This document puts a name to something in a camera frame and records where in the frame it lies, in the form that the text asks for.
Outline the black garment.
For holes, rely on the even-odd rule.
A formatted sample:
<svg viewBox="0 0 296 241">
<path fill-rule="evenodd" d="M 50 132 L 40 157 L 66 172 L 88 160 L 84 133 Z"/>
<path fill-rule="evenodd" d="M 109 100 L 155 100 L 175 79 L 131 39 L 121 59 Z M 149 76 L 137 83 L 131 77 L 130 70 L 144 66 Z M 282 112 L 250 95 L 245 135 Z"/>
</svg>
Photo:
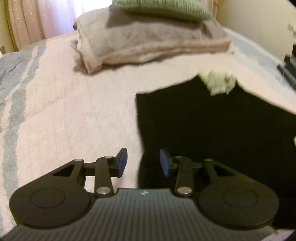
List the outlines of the black garment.
<svg viewBox="0 0 296 241">
<path fill-rule="evenodd" d="M 236 85 L 211 96 L 199 77 L 136 96 L 144 145 L 138 183 L 168 186 L 161 149 L 195 162 L 210 158 L 276 192 L 280 206 L 295 205 L 295 115 Z"/>
</svg>

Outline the green knitted pillow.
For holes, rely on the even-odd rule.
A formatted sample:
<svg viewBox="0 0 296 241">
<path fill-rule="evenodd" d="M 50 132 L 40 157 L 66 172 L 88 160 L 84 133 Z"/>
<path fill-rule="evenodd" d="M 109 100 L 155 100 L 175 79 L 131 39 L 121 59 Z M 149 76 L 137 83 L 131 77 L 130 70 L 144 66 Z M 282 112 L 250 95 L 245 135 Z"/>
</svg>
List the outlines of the green knitted pillow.
<svg viewBox="0 0 296 241">
<path fill-rule="evenodd" d="M 189 0 L 129 0 L 112 1 L 112 10 L 137 14 L 165 16 L 186 21 L 213 20 L 211 12 L 200 1 Z"/>
</svg>

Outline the pink curtain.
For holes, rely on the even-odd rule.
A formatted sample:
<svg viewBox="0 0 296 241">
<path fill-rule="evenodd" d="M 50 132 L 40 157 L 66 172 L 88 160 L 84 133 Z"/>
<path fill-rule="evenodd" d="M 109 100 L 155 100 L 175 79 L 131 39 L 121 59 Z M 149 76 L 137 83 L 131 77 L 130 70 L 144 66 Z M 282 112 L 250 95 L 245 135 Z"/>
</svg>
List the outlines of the pink curtain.
<svg viewBox="0 0 296 241">
<path fill-rule="evenodd" d="M 74 31 L 74 1 L 4 1 L 4 12 L 16 51 Z"/>
</svg>

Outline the folded beige blanket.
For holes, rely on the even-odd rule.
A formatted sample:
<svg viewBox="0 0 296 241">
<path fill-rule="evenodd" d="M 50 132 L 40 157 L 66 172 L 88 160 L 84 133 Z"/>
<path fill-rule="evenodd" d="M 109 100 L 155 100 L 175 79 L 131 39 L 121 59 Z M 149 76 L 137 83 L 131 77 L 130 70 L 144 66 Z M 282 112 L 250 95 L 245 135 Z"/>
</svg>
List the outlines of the folded beige blanket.
<svg viewBox="0 0 296 241">
<path fill-rule="evenodd" d="M 226 52 L 231 39 L 215 20 L 187 22 L 107 8 L 74 21 L 78 63 L 88 74 L 104 66 L 142 64 L 185 53 Z"/>
</svg>

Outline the stack of dark folded clothes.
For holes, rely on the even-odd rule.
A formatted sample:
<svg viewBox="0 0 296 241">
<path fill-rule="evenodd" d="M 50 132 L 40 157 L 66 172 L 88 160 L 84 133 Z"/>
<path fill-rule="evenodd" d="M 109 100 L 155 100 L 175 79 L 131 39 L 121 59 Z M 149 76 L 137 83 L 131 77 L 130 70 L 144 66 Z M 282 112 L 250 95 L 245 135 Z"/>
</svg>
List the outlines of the stack of dark folded clothes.
<svg viewBox="0 0 296 241">
<path fill-rule="evenodd" d="M 296 90 L 296 64 L 295 64 L 295 43 L 292 46 L 292 51 L 290 54 L 286 54 L 284 57 L 283 64 L 278 64 L 277 69 L 286 79 L 289 85 Z"/>
</svg>

